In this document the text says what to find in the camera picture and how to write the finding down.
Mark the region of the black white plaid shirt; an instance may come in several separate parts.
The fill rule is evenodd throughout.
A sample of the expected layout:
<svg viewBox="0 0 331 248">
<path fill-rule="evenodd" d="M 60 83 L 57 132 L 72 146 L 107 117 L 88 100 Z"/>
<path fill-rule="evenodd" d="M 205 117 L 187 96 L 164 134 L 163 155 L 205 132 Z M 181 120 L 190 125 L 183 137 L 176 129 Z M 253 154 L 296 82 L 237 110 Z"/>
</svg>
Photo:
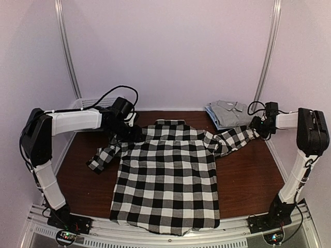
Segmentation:
<svg viewBox="0 0 331 248">
<path fill-rule="evenodd" d="M 102 173 L 119 158 L 110 220 L 147 225 L 148 230 L 216 228 L 220 221 L 218 158 L 258 137 L 236 127 L 220 134 L 198 130 L 183 120 L 157 120 L 142 129 L 142 140 L 129 142 L 112 135 L 87 166 Z"/>
</svg>

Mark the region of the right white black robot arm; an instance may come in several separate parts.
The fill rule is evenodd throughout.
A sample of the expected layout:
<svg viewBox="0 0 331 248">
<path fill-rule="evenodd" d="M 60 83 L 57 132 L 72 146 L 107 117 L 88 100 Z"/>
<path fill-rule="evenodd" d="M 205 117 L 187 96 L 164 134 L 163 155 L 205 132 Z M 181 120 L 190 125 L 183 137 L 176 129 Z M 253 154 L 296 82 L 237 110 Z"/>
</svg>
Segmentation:
<svg viewBox="0 0 331 248">
<path fill-rule="evenodd" d="M 253 117 L 249 127 L 264 140 L 271 138 L 278 130 L 296 130 L 297 156 L 293 169 L 265 217 L 265 224 L 276 228 L 284 221 L 285 214 L 291 214 L 296 207 L 312 169 L 329 147 L 329 131 L 324 113 L 308 108 L 284 112 L 278 108 L 278 103 L 267 102 L 263 109 L 248 112 L 248 115 Z"/>
</svg>

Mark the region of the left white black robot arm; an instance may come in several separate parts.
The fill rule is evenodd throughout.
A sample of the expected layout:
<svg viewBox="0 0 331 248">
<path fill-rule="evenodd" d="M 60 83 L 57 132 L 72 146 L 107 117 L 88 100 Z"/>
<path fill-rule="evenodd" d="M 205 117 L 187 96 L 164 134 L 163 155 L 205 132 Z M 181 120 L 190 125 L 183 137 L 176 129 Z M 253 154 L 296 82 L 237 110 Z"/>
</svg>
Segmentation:
<svg viewBox="0 0 331 248">
<path fill-rule="evenodd" d="M 49 207 L 59 210 L 66 205 L 52 168 L 52 138 L 62 133 L 103 129 L 120 139 L 138 142 L 142 129 L 135 125 L 134 105 L 118 97 L 108 107 L 97 103 L 69 110 L 32 110 L 19 138 L 20 153 L 33 173 Z"/>
</svg>

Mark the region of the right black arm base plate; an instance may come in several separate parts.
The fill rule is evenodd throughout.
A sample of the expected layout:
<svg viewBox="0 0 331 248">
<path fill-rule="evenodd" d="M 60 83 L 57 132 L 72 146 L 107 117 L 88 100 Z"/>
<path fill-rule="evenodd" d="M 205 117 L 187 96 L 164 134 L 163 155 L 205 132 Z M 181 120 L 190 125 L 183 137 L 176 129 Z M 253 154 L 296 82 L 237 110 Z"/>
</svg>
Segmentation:
<svg viewBox="0 0 331 248">
<path fill-rule="evenodd" d="M 291 215 L 284 212 L 250 215 L 247 219 L 251 234 L 266 232 L 292 223 Z"/>
</svg>

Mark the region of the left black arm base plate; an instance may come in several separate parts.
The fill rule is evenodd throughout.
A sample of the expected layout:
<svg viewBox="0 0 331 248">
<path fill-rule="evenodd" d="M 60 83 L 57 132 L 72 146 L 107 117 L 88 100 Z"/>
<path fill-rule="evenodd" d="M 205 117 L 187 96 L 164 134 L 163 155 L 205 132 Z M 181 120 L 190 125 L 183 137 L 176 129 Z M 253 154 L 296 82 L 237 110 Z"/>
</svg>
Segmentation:
<svg viewBox="0 0 331 248">
<path fill-rule="evenodd" d="M 90 233 L 92 219 L 71 214 L 69 210 L 51 209 L 47 224 L 72 233 L 88 235 Z"/>
</svg>

